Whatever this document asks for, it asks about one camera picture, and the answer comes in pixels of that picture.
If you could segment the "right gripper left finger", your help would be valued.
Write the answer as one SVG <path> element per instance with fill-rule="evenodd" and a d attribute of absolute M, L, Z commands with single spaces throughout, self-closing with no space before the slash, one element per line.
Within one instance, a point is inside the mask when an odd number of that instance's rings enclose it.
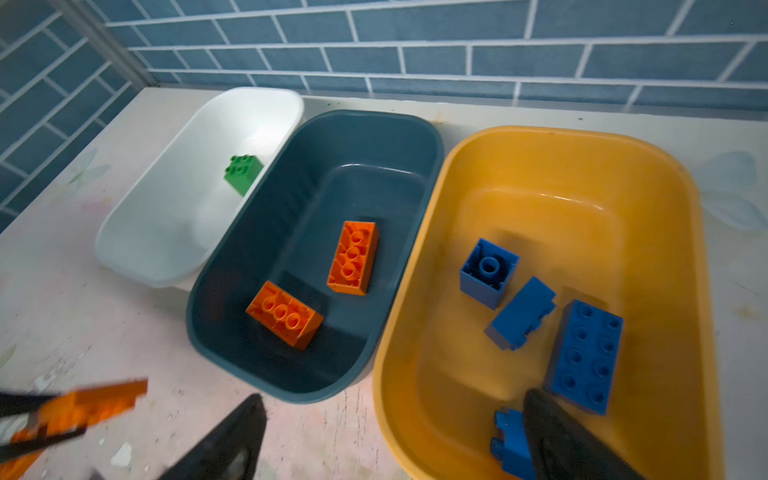
<path fill-rule="evenodd" d="M 267 426 L 260 394 L 252 394 L 160 479 L 253 479 Z"/>

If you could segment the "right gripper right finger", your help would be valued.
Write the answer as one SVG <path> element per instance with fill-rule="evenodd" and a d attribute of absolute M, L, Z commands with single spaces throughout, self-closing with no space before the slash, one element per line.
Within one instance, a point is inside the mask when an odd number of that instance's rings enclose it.
<path fill-rule="evenodd" d="M 523 427 L 538 479 L 641 477 L 541 389 L 525 394 Z"/>

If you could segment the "green square brick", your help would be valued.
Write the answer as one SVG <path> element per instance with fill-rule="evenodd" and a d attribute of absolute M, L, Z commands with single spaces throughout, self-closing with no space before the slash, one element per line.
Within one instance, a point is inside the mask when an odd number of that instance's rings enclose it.
<path fill-rule="evenodd" d="M 225 169 L 224 180 L 241 197 L 245 197 L 263 167 L 264 165 L 255 155 L 235 155 L 231 157 Z"/>

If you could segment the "dark teal plastic bin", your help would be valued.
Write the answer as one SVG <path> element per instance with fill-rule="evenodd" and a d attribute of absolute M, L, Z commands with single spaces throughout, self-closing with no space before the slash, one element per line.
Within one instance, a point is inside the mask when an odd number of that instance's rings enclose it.
<path fill-rule="evenodd" d="M 211 255 L 187 306 L 196 350 L 286 402 L 330 398 L 355 383 L 384 330 L 444 160 L 439 132 L 415 116 L 338 110 L 301 125 Z M 368 292 L 327 278 L 347 221 L 379 231 Z M 247 313 L 266 282 L 323 317 L 297 350 Z"/>

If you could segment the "white plastic bin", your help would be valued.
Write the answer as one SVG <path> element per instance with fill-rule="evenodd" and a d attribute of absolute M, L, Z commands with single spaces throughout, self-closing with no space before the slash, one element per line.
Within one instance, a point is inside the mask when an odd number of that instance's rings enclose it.
<path fill-rule="evenodd" d="M 96 258 L 148 287 L 190 289 L 303 113 L 303 98 L 284 89 L 239 87 L 209 100 L 107 216 Z M 235 155 L 264 165 L 245 197 L 224 180 Z"/>

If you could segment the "small blue brick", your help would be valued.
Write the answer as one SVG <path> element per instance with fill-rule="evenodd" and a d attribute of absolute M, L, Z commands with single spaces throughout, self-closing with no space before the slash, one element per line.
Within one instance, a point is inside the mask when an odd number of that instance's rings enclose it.
<path fill-rule="evenodd" d="M 459 273 L 460 290 L 496 310 L 520 257 L 480 238 Z"/>

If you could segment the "blue long brick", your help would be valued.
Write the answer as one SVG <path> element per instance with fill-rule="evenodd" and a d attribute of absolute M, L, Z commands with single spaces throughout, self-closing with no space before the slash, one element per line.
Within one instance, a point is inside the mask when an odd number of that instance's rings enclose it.
<path fill-rule="evenodd" d="M 605 415 L 624 319 L 580 300 L 563 310 L 544 389 L 579 409 Z"/>

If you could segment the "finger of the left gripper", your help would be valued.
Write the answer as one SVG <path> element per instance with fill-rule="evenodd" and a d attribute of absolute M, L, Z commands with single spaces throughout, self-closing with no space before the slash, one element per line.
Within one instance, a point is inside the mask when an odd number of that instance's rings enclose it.
<path fill-rule="evenodd" d="M 11 442 L 1 446 L 1 463 L 11 462 L 36 452 L 41 452 L 56 444 L 66 442 L 83 436 L 87 431 L 87 426 L 56 435 L 43 435 L 30 440 Z"/>
<path fill-rule="evenodd" d="M 57 394 L 37 395 L 2 391 L 0 393 L 0 418 L 34 413 L 48 401 L 57 397 Z"/>

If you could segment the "yellow plastic bin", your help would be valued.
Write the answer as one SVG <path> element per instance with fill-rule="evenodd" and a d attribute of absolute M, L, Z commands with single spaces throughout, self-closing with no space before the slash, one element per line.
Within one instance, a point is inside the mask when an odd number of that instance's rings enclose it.
<path fill-rule="evenodd" d="M 460 271 L 486 239 L 519 257 L 505 291 L 532 278 L 556 310 L 516 351 L 486 328 L 495 311 Z M 416 479 L 500 479 L 495 411 L 543 384 L 575 299 L 624 328 L 605 415 L 568 412 L 648 479 L 724 475 L 699 192 L 689 171 L 640 140 L 503 126 L 459 143 L 440 171 L 374 368 L 377 419 Z"/>

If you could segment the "orange brick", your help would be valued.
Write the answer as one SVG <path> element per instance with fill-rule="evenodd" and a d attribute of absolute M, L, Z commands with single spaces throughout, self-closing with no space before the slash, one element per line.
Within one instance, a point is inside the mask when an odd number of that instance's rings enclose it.
<path fill-rule="evenodd" d="M 144 378 L 57 394 L 56 399 L 48 401 L 38 411 L 26 414 L 27 425 L 14 433 L 8 443 L 66 433 L 83 425 L 88 429 L 133 409 L 137 399 L 147 391 L 148 380 Z M 43 452 L 1 463 L 1 477 L 21 478 Z"/>
<path fill-rule="evenodd" d="M 337 293 L 365 296 L 378 246 L 375 222 L 345 221 L 327 278 Z"/>
<path fill-rule="evenodd" d="M 324 317 L 303 302 L 266 281 L 246 313 L 291 347 L 304 351 Z"/>

